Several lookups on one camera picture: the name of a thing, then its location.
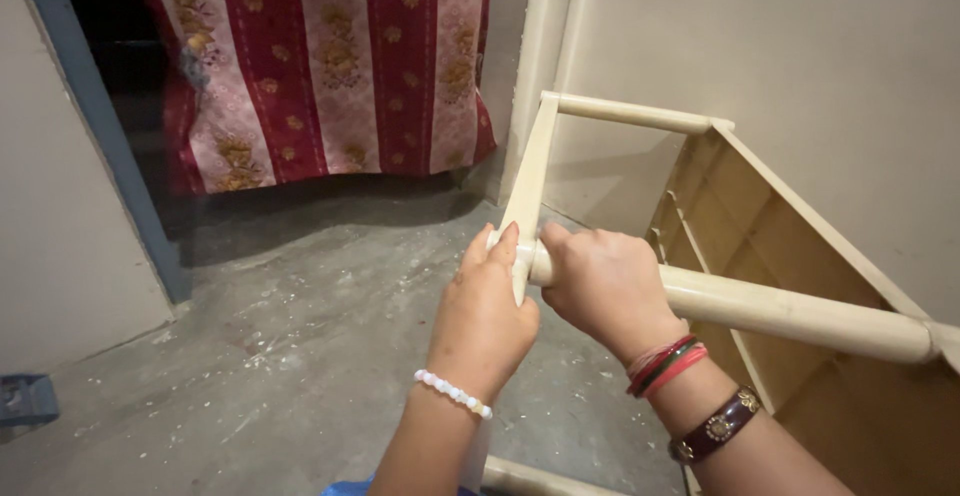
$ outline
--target green bangle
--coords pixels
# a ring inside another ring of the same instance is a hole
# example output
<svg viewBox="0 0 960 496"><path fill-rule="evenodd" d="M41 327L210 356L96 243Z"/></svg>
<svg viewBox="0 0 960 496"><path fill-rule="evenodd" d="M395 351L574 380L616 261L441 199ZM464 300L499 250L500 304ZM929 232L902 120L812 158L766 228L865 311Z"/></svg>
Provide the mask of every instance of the green bangle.
<svg viewBox="0 0 960 496"><path fill-rule="evenodd" d="M699 340L694 338L693 340L690 340L688 343L683 344L682 346L674 350L670 355L667 355L666 358L659 364L659 366L654 368L653 372L648 374L647 377L640 382L640 386L633 392L633 395L635 397L642 395L643 391L647 390L647 387L649 387L651 383L656 381L657 378L659 378L660 375L663 374L666 371L666 369L669 368L670 365L674 363L674 361L684 356L684 354L690 348L694 347L699 342L700 342Z"/></svg>

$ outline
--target concrete floor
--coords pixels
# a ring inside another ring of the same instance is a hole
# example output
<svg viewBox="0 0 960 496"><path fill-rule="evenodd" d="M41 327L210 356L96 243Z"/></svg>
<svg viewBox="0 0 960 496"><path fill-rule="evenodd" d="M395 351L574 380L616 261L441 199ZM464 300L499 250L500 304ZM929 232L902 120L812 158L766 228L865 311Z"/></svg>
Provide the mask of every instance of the concrete floor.
<svg viewBox="0 0 960 496"><path fill-rule="evenodd" d="M441 289L501 214L444 177L207 199L182 244L194 299L170 326L57 371L62 416L7 434L0 492L312 495L369 476ZM683 493L667 434L624 395L618 363L530 293L542 329L500 397L490 452L625 493Z"/></svg>

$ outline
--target maroon bangle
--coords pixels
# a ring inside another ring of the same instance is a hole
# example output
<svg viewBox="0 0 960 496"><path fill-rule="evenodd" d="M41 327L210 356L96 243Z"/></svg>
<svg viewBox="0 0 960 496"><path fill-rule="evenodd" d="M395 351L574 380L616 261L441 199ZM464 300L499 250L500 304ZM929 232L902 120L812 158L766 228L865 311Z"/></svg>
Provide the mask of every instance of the maroon bangle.
<svg viewBox="0 0 960 496"><path fill-rule="evenodd" d="M694 464L726 444L761 409L761 399L750 387L741 386L702 424L681 439L670 441L670 457L680 464Z"/></svg>
<svg viewBox="0 0 960 496"><path fill-rule="evenodd" d="M682 348L691 340L696 340L696 339L697 337L694 336L693 334L688 334L687 336L674 342L673 346L671 346L669 350L663 352L660 355L657 355L656 359L654 359L652 363L648 364L646 367L643 368L643 370L639 371L638 373L636 373L635 376L633 376L633 379L630 381L630 386L627 387L627 394L634 395L634 396L639 394L638 389L642 385L644 379L647 379L647 377L650 376L650 374L652 374L654 370L660 367L664 363L667 357L675 353L678 349Z"/></svg>

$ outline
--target floral curtain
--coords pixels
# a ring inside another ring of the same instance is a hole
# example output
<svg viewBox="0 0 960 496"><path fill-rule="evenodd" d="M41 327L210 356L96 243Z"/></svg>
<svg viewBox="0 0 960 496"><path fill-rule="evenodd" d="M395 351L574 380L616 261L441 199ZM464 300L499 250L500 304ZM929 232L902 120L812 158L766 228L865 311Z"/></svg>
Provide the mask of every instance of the floral curtain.
<svg viewBox="0 0 960 496"><path fill-rule="evenodd" d="M489 0L147 0L174 60L179 185L424 176L496 146L477 92Z"/></svg>

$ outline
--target blue door frame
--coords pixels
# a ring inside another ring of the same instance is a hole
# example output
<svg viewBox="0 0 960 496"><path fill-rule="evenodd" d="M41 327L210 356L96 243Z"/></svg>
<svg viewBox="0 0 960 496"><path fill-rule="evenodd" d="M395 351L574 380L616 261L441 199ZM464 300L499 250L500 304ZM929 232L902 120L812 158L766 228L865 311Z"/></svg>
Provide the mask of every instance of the blue door frame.
<svg viewBox="0 0 960 496"><path fill-rule="evenodd" d="M163 232L157 209L134 161L134 153L107 95L73 5L70 0L33 0L33 4L46 27L66 82L73 89L79 110L100 145L107 167L113 172L120 198L133 219L167 297L172 303L186 301L190 298L190 282L180 265L176 246Z"/></svg>

